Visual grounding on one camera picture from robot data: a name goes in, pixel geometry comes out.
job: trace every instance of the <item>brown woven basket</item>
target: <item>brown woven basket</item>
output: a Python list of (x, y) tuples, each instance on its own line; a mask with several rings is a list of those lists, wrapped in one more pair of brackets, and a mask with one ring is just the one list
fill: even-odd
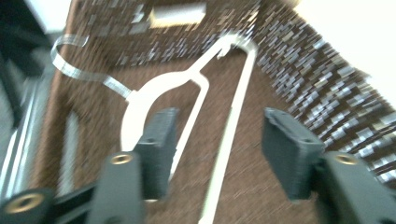
[[(135, 33), (134, 28), (141, 25), (131, 23), (137, 11), (147, 18), (153, 6), (186, 1), (75, 0), (65, 32), (89, 35), (90, 40), (84, 48), (63, 48), (63, 56), (75, 67), (111, 74), (127, 87), (139, 89), (153, 77), (188, 68), (227, 31), (252, 37), (260, 53), (233, 142), (215, 223), (316, 223), (313, 204), (289, 203), (261, 154), (262, 109), (271, 106), (289, 110), (327, 143), (327, 150), (349, 150), (347, 146), (355, 144), (368, 129), (377, 130), (380, 119), (394, 110), (365, 83), (363, 72), (348, 65), (289, 7), (257, 0), (205, 2), (206, 16), (199, 25)], [(170, 197), (148, 204), (147, 223), (196, 223), (199, 219), (245, 59), (244, 53), (234, 50), (225, 58), (212, 60), (203, 70), (210, 82), (209, 93), (171, 182)], [(192, 84), (169, 91), (150, 114), (168, 106), (180, 108), (181, 130), (197, 93)], [(74, 188), (94, 181), (104, 158), (120, 150), (125, 108), (123, 99), (105, 86), (57, 72), (31, 187), (59, 187), (65, 124), (71, 112), (78, 116)], [(342, 129), (351, 119), (356, 120), (354, 126)], [(391, 125), (364, 135), (368, 137), (349, 152), (359, 154), (365, 146), (387, 137), (391, 144), (364, 159), (372, 164), (391, 155), (395, 151), (394, 137), (389, 135), (394, 132)], [(393, 169), (395, 164), (391, 162), (374, 172), (382, 175)], [(395, 181), (385, 184), (396, 187)]]

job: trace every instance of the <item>woven texture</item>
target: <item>woven texture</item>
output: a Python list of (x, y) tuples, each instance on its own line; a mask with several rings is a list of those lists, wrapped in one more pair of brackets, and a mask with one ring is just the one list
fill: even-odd
[[(272, 1), (208, 1), (205, 19), (196, 27), (130, 32), (141, 25), (131, 23), (136, 13), (147, 15), (154, 5), (180, 3), (74, 1), (66, 32), (89, 35), (90, 41), (84, 48), (63, 48), (63, 55), (80, 69), (111, 74), (139, 89), (153, 77), (188, 68), (226, 31), (239, 31), (259, 44), (215, 223), (317, 222), (312, 202), (293, 205), (286, 200), (261, 154), (262, 109), (267, 106), (289, 110), (327, 150), (363, 157), (381, 182), (395, 188), (394, 179), (387, 180), (395, 169), (395, 123), (383, 119), (394, 110), (364, 82), (363, 72), (348, 65), (294, 11)], [(171, 182), (170, 197), (148, 204), (148, 223), (197, 222), (245, 59), (234, 50), (203, 70), (209, 93)], [(169, 91), (149, 114), (168, 106), (180, 108), (180, 134), (197, 94), (192, 83)], [(94, 181), (104, 158), (120, 150), (125, 108), (123, 99), (106, 87), (56, 73), (31, 187), (58, 188), (65, 123), (72, 111), (78, 116), (73, 183), (78, 189)]]

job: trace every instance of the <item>brass screw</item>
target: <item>brass screw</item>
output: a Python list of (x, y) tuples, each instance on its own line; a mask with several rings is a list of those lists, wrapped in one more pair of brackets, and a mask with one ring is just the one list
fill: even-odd
[(6, 207), (6, 212), (9, 214), (21, 213), (37, 207), (44, 201), (44, 196), (38, 193), (31, 193), (23, 195), (14, 199)]
[(113, 158), (111, 158), (111, 163), (115, 164), (115, 165), (120, 165), (120, 164), (124, 164), (127, 163), (129, 161), (131, 161), (133, 159), (133, 157), (131, 155), (118, 155), (115, 156)]
[(335, 156), (335, 159), (346, 165), (356, 165), (358, 163), (358, 161), (352, 156), (337, 155)]

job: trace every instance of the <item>wicker basket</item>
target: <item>wicker basket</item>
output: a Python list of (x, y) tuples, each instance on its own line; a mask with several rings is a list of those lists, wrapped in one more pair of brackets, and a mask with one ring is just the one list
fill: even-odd
[[(199, 25), (134, 32), (140, 25), (131, 22), (136, 13), (147, 17), (153, 6), (181, 3), (186, 1), (75, 0), (66, 33), (89, 35), (90, 40), (84, 48), (67, 46), (63, 55), (80, 69), (111, 74), (127, 87), (139, 89), (153, 77), (188, 68), (227, 31), (248, 35), (259, 44), (215, 223), (316, 222), (311, 202), (293, 205), (286, 200), (261, 154), (262, 109), (267, 106), (289, 110), (326, 142), (327, 150), (361, 156), (378, 175), (395, 169), (392, 162), (373, 166), (395, 151), (394, 123), (381, 119), (394, 110), (365, 83), (363, 72), (348, 65), (292, 9), (257, 0), (207, 0), (206, 16)], [(245, 58), (234, 50), (225, 58), (212, 60), (203, 70), (210, 81), (209, 93), (171, 182), (170, 197), (166, 202), (148, 204), (148, 223), (196, 223), (199, 219)], [(192, 84), (169, 91), (150, 114), (178, 107), (181, 129), (197, 93)], [(31, 187), (59, 187), (65, 124), (72, 112), (77, 114), (79, 126), (74, 188), (94, 181), (104, 158), (120, 150), (125, 108), (123, 99), (105, 86), (57, 72)], [(380, 139), (389, 144), (367, 153), (365, 147)], [(396, 187), (394, 180), (381, 178), (387, 186)]]

